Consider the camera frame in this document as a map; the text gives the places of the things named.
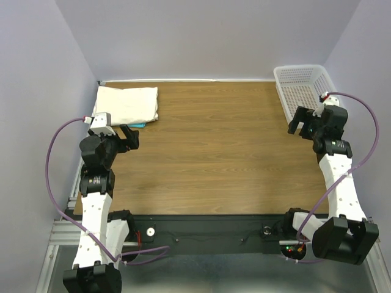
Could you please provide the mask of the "white plastic basket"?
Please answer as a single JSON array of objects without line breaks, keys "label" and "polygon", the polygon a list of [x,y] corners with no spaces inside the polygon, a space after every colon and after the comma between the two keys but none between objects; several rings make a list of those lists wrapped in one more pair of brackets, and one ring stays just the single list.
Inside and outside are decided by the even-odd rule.
[{"label": "white plastic basket", "polygon": [[[321,65],[287,65],[276,67],[273,71],[276,90],[287,122],[292,121],[299,106],[316,109],[320,105],[319,96],[333,92],[334,83],[326,69]],[[336,113],[347,114],[340,102]]]}]

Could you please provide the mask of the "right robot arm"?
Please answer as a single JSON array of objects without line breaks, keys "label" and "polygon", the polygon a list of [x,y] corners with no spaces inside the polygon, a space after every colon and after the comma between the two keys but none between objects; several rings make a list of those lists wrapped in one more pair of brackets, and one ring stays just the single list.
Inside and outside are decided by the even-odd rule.
[{"label": "right robot arm", "polygon": [[281,231],[288,238],[309,241],[315,257],[348,264],[363,263],[379,236],[378,226],[365,216],[351,172],[353,151],[342,139],[348,119],[346,109],[323,106],[320,114],[299,106],[288,125],[288,133],[313,142],[318,165],[327,188],[329,212],[325,222],[314,213],[291,208],[285,213]]}]

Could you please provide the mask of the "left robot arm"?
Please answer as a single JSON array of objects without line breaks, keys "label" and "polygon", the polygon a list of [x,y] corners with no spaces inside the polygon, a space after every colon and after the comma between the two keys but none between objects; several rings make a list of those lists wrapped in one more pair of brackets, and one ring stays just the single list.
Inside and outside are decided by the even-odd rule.
[{"label": "left robot arm", "polygon": [[114,191],[112,164],[117,154],[139,147],[139,132],[120,125],[125,138],[112,129],[94,128],[79,144],[84,164],[79,192],[82,196],[82,226],[78,251],[72,268],[63,274],[68,292],[120,292],[119,262],[123,243],[136,233],[129,210],[109,210]]}]

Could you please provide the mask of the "white t shirt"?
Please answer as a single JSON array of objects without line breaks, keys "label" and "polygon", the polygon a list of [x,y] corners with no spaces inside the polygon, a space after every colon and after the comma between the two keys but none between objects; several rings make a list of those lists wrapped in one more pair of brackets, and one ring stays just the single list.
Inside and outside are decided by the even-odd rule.
[{"label": "white t shirt", "polygon": [[158,88],[115,89],[99,86],[93,114],[111,115],[111,125],[133,125],[158,120]]}]

